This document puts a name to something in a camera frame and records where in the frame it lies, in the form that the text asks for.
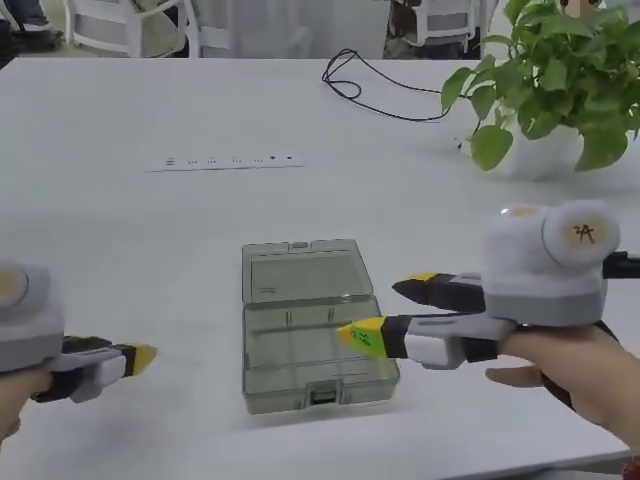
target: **black cable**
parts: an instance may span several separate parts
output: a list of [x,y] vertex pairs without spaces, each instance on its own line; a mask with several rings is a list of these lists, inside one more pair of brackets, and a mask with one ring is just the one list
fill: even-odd
[[[367,110],[370,110],[370,111],[375,112],[375,113],[379,113],[380,115],[384,115],[385,117],[396,118],[398,120],[406,120],[408,122],[417,122],[417,123],[436,122],[436,121],[444,118],[449,113],[449,111],[451,110],[451,108],[448,108],[443,113],[441,113],[440,115],[437,115],[435,117],[411,118],[411,117],[404,117],[402,115],[396,115],[395,113],[385,112],[384,110],[380,110],[380,109],[378,109],[376,107],[372,107],[371,105],[367,105],[366,103],[362,103],[362,102],[358,101],[358,98],[360,98],[360,96],[362,95],[362,86],[361,85],[359,85],[358,83],[356,83],[354,81],[351,81],[351,80],[334,80],[333,79],[333,75],[335,75],[335,73],[338,70],[340,70],[342,67],[344,67],[346,64],[348,64],[349,62],[351,62],[354,59],[360,60],[360,62],[362,62],[364,65],[366,65],[370,70],[373,70],[375,73],[380,75],[382,78],[384,78],[388,82],[393,83],[394,85],[397,85],[398,87],[406,88],[408,90],[413,90],[413,91],[416,91],[416,92],[435,93],[437,95],[440,95],[440,93],[441,93],[440,90],[432,90],[430,88],[414,87],[412,85],[405,85],[404,83],[400,83],[400,82],[390,78],[389,76],[385,75],[384,73],[382,73],[377,68],[375,68],[369,62],[367,62],[364,58],[362,58],[360,56],[360,54],[356,50],[353,50],[351,48],[345,48],[344,50],[341,50],[340,52],[338,52],[333,58],[331,58],[331,60],[329,60],[329,63],[327,63],[327,68],[325,69],[324,73],[322,74],[322,83],[326,84],[339,97],[344,98],[345,100],[348,100],[349,102],[351,102],[351,103],[353,103],[355,105],[358,105],[359,107],[366,108]],[[336,63],[339,60],[343,60],[343,62],[340,63],[339,65],[335,66]],[[338,88],[338,85],[349,85],[351,87],[354,87],[356,89],[356,92],[353,95],[349,95],[346,92],[344,92],[343,90],[340,90]],[[468,99],[469,96],[460,95],[460,98]]]

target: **box lid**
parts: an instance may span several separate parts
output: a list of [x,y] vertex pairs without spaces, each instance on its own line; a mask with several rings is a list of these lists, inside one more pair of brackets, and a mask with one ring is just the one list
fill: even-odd
[[242,301],[282,302],[372,295],[354,240],[242,247]]

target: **white flower pot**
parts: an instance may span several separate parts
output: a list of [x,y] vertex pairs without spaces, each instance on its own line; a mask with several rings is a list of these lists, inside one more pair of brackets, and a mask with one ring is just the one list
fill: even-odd
[[[494,122],[490,115],[486,124],[493,125]],[[509,114],[503,128],[513,135],[513,144],[500,164],[488,172],[492,175],[508,180],[548,180],[571,173],[582,153],[582,137],[572,128],[559,125],[546,137],[529,140],[520,131],[513,113]],[[461,149],[471,157],[468,140]]]

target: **pant leg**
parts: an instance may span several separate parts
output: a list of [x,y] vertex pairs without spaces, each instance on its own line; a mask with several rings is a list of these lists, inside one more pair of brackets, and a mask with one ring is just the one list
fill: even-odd
[[4,3],[18,23],[36,26],[49,24],[40,0],[4,0]]

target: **potted plant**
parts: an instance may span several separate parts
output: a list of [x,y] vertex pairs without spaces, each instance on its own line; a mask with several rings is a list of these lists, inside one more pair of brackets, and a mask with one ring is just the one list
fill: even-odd
[[485,42],[501,44],[506,60],[487,55],[442,88],[443,112],[467,97],[478,117],[468,138],[474,163],[492,170],[508,154],[546,162],[546,172],[534,169],[540,178],[562,156],[579,172],[619,160],[640,129],[640,23],[629,24],[624,9],[572,17],[556,0],[508,0],[504,13],[510,35]]

